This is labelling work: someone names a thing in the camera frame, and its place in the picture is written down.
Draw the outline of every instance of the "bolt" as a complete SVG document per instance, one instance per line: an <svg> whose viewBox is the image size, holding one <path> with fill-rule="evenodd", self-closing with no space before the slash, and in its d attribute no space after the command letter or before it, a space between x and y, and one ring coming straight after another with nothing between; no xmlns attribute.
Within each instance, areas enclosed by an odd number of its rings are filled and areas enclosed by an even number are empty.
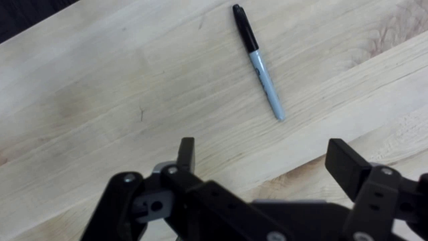
<svg viewBox="0 0 428 241"><path fill-rule="evenodd" d="M354 233L354 234L353 234L353 239L354 239L354 241L374 241L374 239L372 238L372 235L369 235L369 234L366 234L366 233L364 233L364 231L357 231L357 233Z"/></svg>
<svg viewBox="0 0 428 241"><path fill-rule="evenodd" d="M267 241L286 241L286 238L279 231L270 231L267 233Z"/></svg>
<svg viewBox="0 0 428 241"><path fill-rule="evenodd" d="M382 172L386 174L386 175L392 175L393 171L390 168L386 168L386 167L382 167Z"/></svg>
<svg viewBox="0 0 428 241"><path fill-rule="evenodd" d="M168 174L175 174L178 171L178 168L175 166L168 167Z"/></svg>
<svg viewBox="0 0 428 241"><path fill-rule="evenodd" d="M124 176L123 176L123 180L124 182L134 182L136 179L136 176L132 174L132 172L128 172L128 174L126 174Z"/></svg>

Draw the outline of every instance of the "wooden surface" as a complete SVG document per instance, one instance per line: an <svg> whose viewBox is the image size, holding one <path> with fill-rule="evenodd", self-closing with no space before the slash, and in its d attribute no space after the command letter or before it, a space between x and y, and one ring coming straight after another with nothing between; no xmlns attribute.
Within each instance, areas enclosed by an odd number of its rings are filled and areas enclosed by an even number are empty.
<svg viewBox="0 0 428 241"><path fill-rule="evenodd" d="M234 2L80 0L0 45L0 239L77 239L112 174L147 175L182 136L197 174L245 199L349 205L322 163L333 136L428 170L427 0L241 0L282 123ZM151 226L146 239L171 239Z"/></svg>

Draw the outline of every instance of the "screw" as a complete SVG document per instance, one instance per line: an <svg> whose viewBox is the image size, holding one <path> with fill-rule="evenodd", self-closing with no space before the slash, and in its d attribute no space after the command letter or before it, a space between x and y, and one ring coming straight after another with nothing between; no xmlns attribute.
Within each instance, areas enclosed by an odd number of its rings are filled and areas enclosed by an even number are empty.
<svg viewBox="0 0 428 241"><path fill-rule="evenodd" d="M176 170L176 167L175 166L171 166L171 167L168 167L168 174L175 174L178 170Z"/></svg>
<svg viewBox="0 0 428 241"><path fill-rule="evenodd" d="M374 239L372 238L372 235L369 235L369 234L366 234L366 233L364 233L364 231L357 231L357 233L354 233L354 234L353 234L353 239L354 239L354 241L374 241Z"/></svg>
<svg viewBox="0 0 428 241"><path fill-rule="evenodd" d="M267 241L286 241L286 238L279 231L270 231L267 233Z"/></svg>
<svg viewBox="0 0 428 241"><path fill-rule="evenodd" d="M386 174L386 175L392 175L393 174L393 171L390 168L386 168L386 167L382 168L382 172Z"/></svg>
<svg viewBox="0 0 428 241"><path fill-rule="evenodd" d="M126 174L126 175L123 176L123 180L128 183L128 182L134 182L135 178L136 178L136 176L135 176L132 172L128 172L128 174Z"/></svg>

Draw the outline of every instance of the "wooden table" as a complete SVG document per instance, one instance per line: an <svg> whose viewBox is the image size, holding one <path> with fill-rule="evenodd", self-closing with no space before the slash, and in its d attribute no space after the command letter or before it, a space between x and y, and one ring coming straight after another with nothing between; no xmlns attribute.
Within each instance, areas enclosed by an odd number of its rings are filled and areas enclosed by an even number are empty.
<svg viewBox="0 0 428 241"><path fill-rule="evenodd" d="M349 203L322 163L333 136L428 170L427 0L241 0L282 123L234 2L80 0L0 45L0 239L77 239L111 175L147 175L182 136L197 174L245 199Z"/></svg>

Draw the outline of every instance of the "marker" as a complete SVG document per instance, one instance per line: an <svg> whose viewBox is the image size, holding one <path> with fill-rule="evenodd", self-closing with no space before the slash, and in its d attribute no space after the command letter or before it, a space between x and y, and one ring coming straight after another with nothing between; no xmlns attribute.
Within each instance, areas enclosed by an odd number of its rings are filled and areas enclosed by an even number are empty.
<svg viewBox="0 0 428 241"><path fill-rule="evenodd" d="M245 10L238 4L235 4L233 6L233 13L235 16L238 31L239 31L242 41L249 52L253 67L258 75L259 81L262 83L262 87L265 88L269 104L270 104L275 118L278 120L283 120L285 114L282 110L282 104L278 99L277 91L275 91L275 88L271 83L271 79L267 73L267 69L263 64L262 56L258 51L258 44L257 44L255 37L253 35L253 29L250 27L250 23L246 18Z"/></svg>

